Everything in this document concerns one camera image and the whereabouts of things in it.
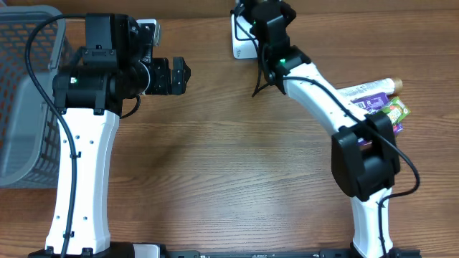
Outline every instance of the white tube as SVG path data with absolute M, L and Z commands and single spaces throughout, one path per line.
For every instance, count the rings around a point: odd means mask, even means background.
M 338 89 L 338 92 L 346 99 L 352 101 L 362 97 L 368 97 L 384 92 L 392 95 L 400 92 L 403 88 L 402 80 L 399 78 L 387 78 L 376 82 L 368 82 L 362 85 Z

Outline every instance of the purple wrapper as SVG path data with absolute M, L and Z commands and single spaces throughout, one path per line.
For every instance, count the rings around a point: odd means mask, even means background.
M 357 105 L 359 108 L 363 108 L 368 113 L 374 114 L 378 112 L 382 107 L 389 103 L 389 99 L 386 96 L 386 93 L 381 92 L 376 95 L 369 97 L 363 97 L 358 100 L 353 100 L 353 104 Z
M 357 105 L 359 108 L 365 109 L 368 113 L 374 114 L 378 112 L 381 108 L 383 108 L 387 103 L 389 103 L 389 99 L 387 98 L 386 93 L 381 92 L 372 96 L 363 97 L 358 100 L 353 100 L 353 104 Z M 398 135 L 400 132 L 403 131 L 403 125 L 398 123 L 394 125 L 394 134 Z M 369 144 L 368 141 L 364 139 L 359 139 L 359 145 L 367 145 Z

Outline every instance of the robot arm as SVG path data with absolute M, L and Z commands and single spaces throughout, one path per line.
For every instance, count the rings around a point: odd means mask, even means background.
M 319 73 L 314 63 L 301 64 L 293 68 L 287 77 L 305 77 L 320 82 L 332 92 L 342 104 L 344 104 L 358 119 L 365 121 L 366 111 L 358 108 L 350 101 L 340 96 Z M 332 136 L 339 132 L 341 127 L 351 128 L 356 122 L 348 117 L 343 110 L 319 87 L 298 80 L 284 81 L 287 96 L 298 101 Z M 351 198 L 352 212 L 354 217 L 355 235 L 353 248 L 361 257 L 382 257 L 382 246 L 379 240 L 378 229 L 378 202 L 389 195 L 392 189 L 383 188 L 373 193 L 368 201 L 362 201 L 357 197 Z M 386 252 L 393 247 L 389 238 L 388 205 L 385 202 L 383 208 L 383 234 Z
M 160 26 L 121 14 L 86 15 L 86 47 L 53 80 L 54 104 L 77 150 L 77 183 L 72 231 L 66 255 L 159 258 L 154 244 L 110 242 L 107 220 L 108 172 L 123 100 L 137 95 L 181 95 L 191 70 L 184 59 L 153 58 Z M 83 65 L 78 66 L 82 55 Z M 67 135 L 60 125 L 60 170 L 55 214 L 46 246 L 30 257 L 53 257 L 64 244 L 72 184 Z
M 235 11 L 233 15 L 236 17 L 232 17 L 232 24 L 243 20 L 239 26 L 234 25 L 232 28 L 235 57 L 251 58 L 261 54 L 266 80 L 275 84 L 282 93 L 297 100 L 332 137 L 332 174 L 341 190 L 351 197 L 355 228 L 351 252 L 356 257 L 382 257 L 384 253 L 379 238 L 378 205 L 392 192 L 394 176 L 400 170 L 398 155 L 365 133 L 321 88 L 302 80 L 289 80 L 288 77 L 319 82 L 358 120 L 395 145 L 390 121 L 384 114 L 367 115 L 365 110 L 342 97 L 322 77 L 309 57 L 297 47 L 290 46 L 285 28 L 296 17 L 296 13 L 288 4 L 281 1 L 258 4 L 250 0 L 244 1 L 244 4 L 243 14 L 238 16 Z M 240 27 L 256 38 L 258 48 L 263 51 L 257 53 L 252 42 L 236 38 L 236 34 L 242 33 L 238 29 Z M 359 138 L 372 140 L 372 146 L 361 150 L 357 143 Z M 389 238 L 388 201 L 384 202 L 381 220 L 385 251 L 392 255 L 397 251 L 391 250 L 393 243 Z

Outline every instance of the wooden table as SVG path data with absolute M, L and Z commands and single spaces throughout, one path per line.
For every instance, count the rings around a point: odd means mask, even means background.
M 110 167 L 114 241 L 203 252 L 348 247 L 349 198 L 330 172 L 330 138 L 274 87 L 251 98 L 257 68 L 235 60 L 229 18 L 163 20 L 156 57 L 182 56 L 185 95 L 142 97 L 121 122 Z M 459 11 L 301 15 L 291 42 L 336 87 L 398 76 L 412 110 L 398 137 L 421 189 L 391 201 L 397 247 L 454 257 L 459 239 Z M 84 42 L 81 24 L 68 37 Z M 134 105 L 125 102 L 125 112 Z M 402 166 L 395 191 L 414 183 Z M 0 256 L 44 246 L 54 189 L 0 190 Z

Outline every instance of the gray plastic basket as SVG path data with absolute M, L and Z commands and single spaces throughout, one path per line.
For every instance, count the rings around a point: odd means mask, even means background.
M 0 187 L 57 186 L 59 127 L 27 74 L 24 47 L 36 25 L 59 14 L 51 6 L 0 8 Z M 61 50 L 70 52 L 64 34 L 65 21 L 56 21 L 32 45 L 32 67 L 50 97 Z

